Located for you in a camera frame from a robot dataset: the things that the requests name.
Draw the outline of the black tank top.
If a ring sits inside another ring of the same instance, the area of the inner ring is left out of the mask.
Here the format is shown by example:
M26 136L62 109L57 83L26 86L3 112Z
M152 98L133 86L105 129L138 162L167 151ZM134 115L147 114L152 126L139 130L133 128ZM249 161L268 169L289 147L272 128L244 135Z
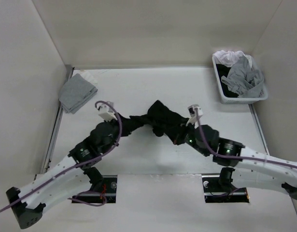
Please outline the black tank top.
M151 126L153 133L157 137L163 135L173 142L174 145L185 143L185 138L189 132L186 126L188 118L171 111L161 101L157 100L148 109L147 113L141 116L120 117L122 121L122 137L131 135L131 133L144 126Z

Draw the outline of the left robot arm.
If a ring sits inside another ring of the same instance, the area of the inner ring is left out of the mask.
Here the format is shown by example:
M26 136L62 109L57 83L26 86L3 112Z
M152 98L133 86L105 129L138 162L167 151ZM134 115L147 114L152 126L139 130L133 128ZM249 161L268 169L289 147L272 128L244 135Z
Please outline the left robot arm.
M95 164L118 145L122 124L99 123L88 137L43 176L28 185L6 191L9 207L20 229L37 223L51 207L82 192L98 192L104 178Z

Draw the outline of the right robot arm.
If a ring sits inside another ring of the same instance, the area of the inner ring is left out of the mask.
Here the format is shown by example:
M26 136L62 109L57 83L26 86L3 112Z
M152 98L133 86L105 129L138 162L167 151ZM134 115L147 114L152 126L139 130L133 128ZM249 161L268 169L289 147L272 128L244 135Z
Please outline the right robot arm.
M269 189L297 200L297 162L257 152L242 143L221 138L208 125L186 125L185 143L222 167L218 178L221 190Z

